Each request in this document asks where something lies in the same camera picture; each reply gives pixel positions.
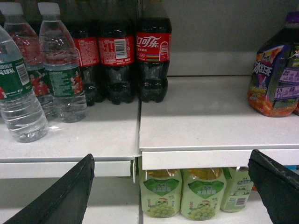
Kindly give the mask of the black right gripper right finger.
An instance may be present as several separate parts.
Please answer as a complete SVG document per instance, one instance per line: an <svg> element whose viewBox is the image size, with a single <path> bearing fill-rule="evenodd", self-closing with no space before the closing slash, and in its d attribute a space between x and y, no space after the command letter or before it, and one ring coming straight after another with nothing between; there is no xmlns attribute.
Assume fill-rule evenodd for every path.
<svg viewBox="0 0 299 224"><path fill-rule="evenodd" d="M299 175L259 150L252 150L249 176L274 224L299 222Z"/></svg>

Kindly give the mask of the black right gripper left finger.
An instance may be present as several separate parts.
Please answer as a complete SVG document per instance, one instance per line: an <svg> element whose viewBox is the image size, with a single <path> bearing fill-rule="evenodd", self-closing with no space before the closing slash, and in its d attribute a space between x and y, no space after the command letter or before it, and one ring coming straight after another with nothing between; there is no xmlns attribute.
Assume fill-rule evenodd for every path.
<svg viewBox="0 0 299 224"><path fill-rule="evenodd" d="M94 167L93 155L86 155L39 197L5 223L81 224L92 189Z"/></svg>

